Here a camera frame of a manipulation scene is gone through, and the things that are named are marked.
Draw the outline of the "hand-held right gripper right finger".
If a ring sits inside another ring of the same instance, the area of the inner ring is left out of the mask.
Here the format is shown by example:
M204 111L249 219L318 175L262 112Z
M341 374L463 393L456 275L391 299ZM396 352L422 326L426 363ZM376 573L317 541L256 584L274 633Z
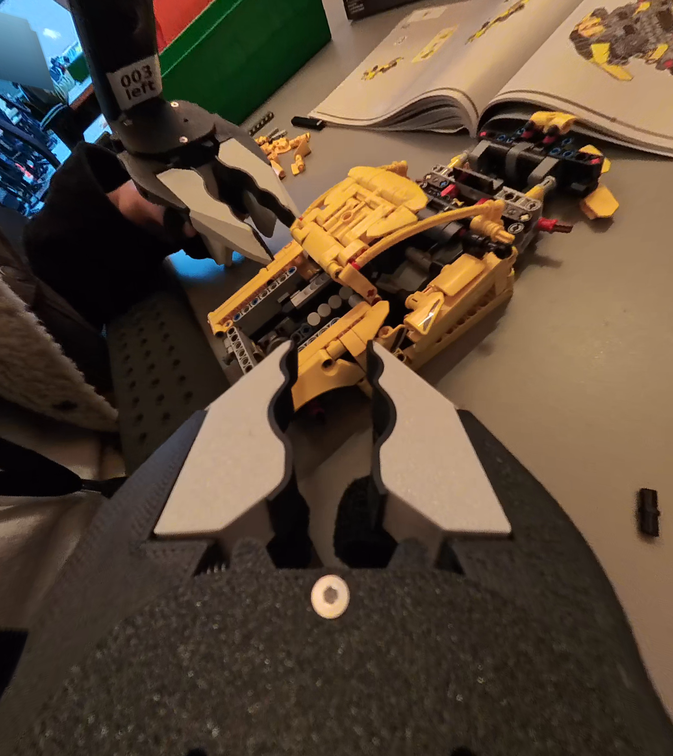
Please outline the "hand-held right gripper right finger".
M367 378L370 470L339 502L336 557L351 568L383 568L404 541L435 560L453 538L510 537L457 407L377 341L367 346Z

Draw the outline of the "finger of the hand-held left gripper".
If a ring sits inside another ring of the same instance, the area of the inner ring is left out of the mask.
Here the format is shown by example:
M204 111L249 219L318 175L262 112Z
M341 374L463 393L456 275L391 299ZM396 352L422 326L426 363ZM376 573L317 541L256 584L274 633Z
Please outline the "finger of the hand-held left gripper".
M220 143L211 160L220 200L241 220L250 219L262 234L273 234L276 222L289 228L300 216L282 180L256 145L250 150L235 138Z
M208 192L197 170L172 168L158 173L157 178L187 207L192 226L209 244L217 262L227 264L231 255L238 252L259 264L270 263L270 251L253 228Z

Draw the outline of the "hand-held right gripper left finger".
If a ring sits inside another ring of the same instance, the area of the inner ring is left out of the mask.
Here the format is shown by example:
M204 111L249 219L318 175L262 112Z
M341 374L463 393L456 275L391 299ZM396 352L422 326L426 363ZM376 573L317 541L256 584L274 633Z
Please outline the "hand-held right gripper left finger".
M254 539L278 568L313 565L310 509L287 436L297 378L297 348L285 341L209 406L155 537L209 537L225 555Z

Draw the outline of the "yellow brick toy car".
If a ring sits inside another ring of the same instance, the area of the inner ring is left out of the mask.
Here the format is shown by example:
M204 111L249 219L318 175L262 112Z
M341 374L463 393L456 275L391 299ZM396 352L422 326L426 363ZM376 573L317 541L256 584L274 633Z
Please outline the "yellow brick toy car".
M208 315L229 383L282 342L298 352L294 409L337 389L372 392L377 342L417 371L511 299L516 262L546 233L552 193L589 220L618 202L609 158L574 132L576 118L537 111L522 124L480 128L471 150L421 178L405 161L351 168L290 227L290 241Z

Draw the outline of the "person's left forearm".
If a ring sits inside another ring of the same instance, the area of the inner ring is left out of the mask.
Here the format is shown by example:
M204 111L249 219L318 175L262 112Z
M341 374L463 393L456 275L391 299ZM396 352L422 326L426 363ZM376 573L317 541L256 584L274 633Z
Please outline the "person's left forearm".
M158 290L164 259L180 250L110 203L106 192L128 180L113 152L79 143L23 232L35 275L98 330Z

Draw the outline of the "grey desk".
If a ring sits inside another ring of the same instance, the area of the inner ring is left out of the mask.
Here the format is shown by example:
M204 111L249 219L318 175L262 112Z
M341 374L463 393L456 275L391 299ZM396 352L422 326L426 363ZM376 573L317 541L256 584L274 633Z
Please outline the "grey desk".
M510 304L421 370L550 492L615 587L673 720L673 160L606 145L609 224L574 225L526 255ZM658 492L660 537L636 495Z

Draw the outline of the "person's left hand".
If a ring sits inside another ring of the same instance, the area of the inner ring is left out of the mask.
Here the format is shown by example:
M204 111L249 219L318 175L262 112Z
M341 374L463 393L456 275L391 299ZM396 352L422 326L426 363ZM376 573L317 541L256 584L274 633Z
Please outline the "person's left hand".
M180 232L167 230L165 213L168 208L146 199L131 179L106 192L106 196L129 222L166 243L185 241L197 236L197 231L190 222L185 222Z

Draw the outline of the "pile of yellow brick pieces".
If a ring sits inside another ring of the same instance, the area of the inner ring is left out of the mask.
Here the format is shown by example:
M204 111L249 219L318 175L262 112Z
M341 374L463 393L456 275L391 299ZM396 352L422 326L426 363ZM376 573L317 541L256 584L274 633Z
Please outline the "pile of yellow brick pieces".
M306 169L305 159L311 154L310 140L310 132L305 132L292 139L284 135L276 139L266 136L255 138L257 146L261 147L274 174L281 180L285 178L286 171L279 158L283 155L292 154L289 170L293 176L301 175Z

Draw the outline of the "orange bag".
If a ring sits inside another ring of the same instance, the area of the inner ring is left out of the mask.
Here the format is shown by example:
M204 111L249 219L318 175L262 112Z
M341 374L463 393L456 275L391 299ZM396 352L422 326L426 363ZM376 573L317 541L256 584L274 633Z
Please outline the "orange bag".
M153 1L158 52L163 52L205 7L203 1Z

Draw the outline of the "green plastic bin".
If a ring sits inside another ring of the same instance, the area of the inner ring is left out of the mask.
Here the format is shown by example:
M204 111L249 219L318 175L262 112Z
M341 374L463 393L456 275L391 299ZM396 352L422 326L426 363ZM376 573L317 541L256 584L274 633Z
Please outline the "green plastic bin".
M331 40L321 1L217 1L160 53L163 95L240 125Z

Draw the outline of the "printed toy car box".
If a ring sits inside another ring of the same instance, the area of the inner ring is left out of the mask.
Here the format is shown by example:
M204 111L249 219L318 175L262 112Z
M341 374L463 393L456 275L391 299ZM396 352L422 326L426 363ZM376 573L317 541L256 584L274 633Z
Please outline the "printed toy car box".
M416 3L411 0L369 0L369 1L342 1L346 17L349 21L362 20L373 17L386 11L404 7Z

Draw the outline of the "black brick connector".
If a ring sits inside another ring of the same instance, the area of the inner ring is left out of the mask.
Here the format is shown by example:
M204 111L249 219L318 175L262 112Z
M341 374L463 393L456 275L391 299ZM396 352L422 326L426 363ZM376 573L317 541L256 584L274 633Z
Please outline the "black brick connector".
M648 538L660 537L661 510L658 492L642 487L636 495L636 524L640 534Z

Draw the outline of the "person's white shirt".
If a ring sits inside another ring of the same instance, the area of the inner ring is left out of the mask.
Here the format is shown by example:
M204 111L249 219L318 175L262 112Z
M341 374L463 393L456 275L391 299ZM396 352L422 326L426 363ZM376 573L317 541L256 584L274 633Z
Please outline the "person's white shirt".
M118 437L59 422L0 398L0 436L85 479L124 473ZM26 629L99 505L96 493L0 497L0 628Z

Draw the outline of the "person's fleece-lined jacket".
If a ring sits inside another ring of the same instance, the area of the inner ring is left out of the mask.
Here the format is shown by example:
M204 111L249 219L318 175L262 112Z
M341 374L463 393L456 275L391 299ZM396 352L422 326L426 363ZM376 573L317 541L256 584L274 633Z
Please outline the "person's fleece-lined jacket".
M27 221L0 205L0 397L56 421L116 432L105 336L33 271Z

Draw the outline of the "open instruction book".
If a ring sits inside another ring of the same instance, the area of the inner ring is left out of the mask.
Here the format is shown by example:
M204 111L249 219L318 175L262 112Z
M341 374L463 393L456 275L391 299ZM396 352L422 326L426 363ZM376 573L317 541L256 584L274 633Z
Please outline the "open instruction book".
M422 7L312 111L333 126L473 134L515 104L673 157L673 1Z

